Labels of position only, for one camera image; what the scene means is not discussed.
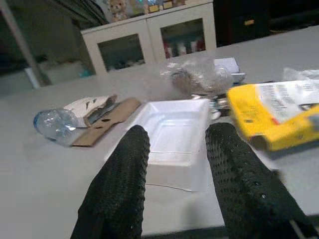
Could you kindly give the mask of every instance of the textured black grip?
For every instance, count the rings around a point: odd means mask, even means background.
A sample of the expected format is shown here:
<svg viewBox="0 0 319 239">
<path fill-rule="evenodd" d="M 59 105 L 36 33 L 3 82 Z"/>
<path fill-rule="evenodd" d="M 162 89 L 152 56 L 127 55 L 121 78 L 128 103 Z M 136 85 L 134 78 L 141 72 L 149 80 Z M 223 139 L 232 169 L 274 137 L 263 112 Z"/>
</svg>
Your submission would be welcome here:
<svg viewBox="0 0 319 239">
<path fill-rule="evenodd" d="M 233 125 L 212 124 L 206 131 L 206 146 L 230 238 L 296 238 L 289 220 L 295 220 L 305 236 L 317 235 L 294 198 Z"/>
<path fill-rule="evenodd" d="M 132 127 L 93 179 L 72 239 L 141 237 L 149 152 L 147 132 Z"/>
</svg>

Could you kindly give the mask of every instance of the white label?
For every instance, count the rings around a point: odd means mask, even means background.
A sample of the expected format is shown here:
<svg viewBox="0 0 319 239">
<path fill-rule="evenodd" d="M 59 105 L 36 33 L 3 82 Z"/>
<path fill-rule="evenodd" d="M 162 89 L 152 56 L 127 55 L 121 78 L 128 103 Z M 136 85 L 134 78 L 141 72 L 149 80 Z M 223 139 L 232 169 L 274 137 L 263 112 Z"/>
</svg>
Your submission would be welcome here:
<svg viewBox="0 0 319 239">
<path fill-rule="evenodd" d="M 279 123 L 319 104 L 319 80 L 257 84 L 256 91 L 262 104 Z"/>
</svg>

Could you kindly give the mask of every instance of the black cabinet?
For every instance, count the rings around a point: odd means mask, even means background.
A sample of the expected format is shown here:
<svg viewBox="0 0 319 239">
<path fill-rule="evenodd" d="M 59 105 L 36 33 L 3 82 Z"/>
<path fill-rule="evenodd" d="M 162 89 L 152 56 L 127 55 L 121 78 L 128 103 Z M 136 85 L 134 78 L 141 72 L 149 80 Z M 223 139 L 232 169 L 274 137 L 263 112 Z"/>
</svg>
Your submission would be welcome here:
<svg viewBox="0 0 319 239">
<path fill-rule="evenodd" d="M 215 0 L 217 46 L 269 35 L 268 0 Z"/>
</svg>

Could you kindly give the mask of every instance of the table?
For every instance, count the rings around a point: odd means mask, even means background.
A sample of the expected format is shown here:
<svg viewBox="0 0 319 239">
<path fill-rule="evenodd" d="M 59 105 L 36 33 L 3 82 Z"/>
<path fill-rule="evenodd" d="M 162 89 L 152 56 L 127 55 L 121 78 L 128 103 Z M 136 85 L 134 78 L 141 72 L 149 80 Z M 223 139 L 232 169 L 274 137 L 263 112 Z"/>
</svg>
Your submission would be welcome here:
<svg viewBox="0 0 319 239">
<path fill-rule="evenodd" d="M 319 27 L 218 48 L 247 73 L 245 82 L 280 79 L 284 67 L 319 68 Z M 86 96 L 117 93 L 142 101 L 182 96 L 152 67 L 135 67 L 92 76 L 0 99 L 0 232 L 6 239 L 67 239 L 77 210 L 104 155 L 125 133 L 127 122 L 112 128 L 94 148 L 63 148 L 38 134 L 32 120 L 44 109 Z M 319 144 L 272 154 L 286 186 L 307 215 L 319 215 Z M 213 187 L 186 192 L 146 186 L 143 234 L 223 226 Z"/>
</svg>

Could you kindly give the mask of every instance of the yellow package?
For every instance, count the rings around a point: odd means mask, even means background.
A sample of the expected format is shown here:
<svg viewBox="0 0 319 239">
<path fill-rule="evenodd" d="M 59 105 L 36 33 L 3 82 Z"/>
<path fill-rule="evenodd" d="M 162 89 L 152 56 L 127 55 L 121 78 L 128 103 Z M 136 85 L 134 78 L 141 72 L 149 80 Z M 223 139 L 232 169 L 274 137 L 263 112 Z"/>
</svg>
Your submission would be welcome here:
<svg viewBox="0 0 319 239">
<path fill-rule="evenodd" d="M 319 139 L 319 80 L 244 85 L 227 97 L 246 139 L 276 151 Z"/>
</svg>

